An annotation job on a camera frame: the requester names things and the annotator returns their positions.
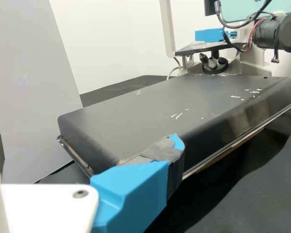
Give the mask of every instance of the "green screen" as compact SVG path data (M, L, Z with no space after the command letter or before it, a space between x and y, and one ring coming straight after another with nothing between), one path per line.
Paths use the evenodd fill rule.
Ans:
M256 12L265 2L261 0L221 0L223 19L227 22L246 20ZM291 11L291 0L273 0L264 10L266 12Z

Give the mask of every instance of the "gray panel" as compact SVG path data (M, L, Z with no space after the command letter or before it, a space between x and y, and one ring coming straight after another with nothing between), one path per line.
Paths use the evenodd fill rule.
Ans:
M57 116L81 108L49 1L0 0L3 181L34 182L71 159Z

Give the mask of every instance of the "black platform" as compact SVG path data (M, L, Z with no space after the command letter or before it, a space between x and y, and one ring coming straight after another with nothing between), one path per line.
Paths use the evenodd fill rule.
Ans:
M173 133L186 144L186 171L289 104L289 78L188 74L62 115L58 123L94 174Z

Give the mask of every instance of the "screw hole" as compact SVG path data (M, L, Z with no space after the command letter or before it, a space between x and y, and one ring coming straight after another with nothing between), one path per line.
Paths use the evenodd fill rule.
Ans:
M74 198L85 198L88 195L88 192L86 190L79 190L76 191L72 196Z

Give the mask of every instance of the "white wall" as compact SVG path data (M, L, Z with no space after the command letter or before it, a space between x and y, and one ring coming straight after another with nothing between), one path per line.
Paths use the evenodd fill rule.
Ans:
M85 93L139 75L166 75L176 63L165 55L159 0L50 0L78 90ZM220 27L204 16L203 0L172 0L177 49L194 31ZM232 57L234 50L223 56ZM273 51L266 52L270 61ZM271 64L291 76L291 54Z

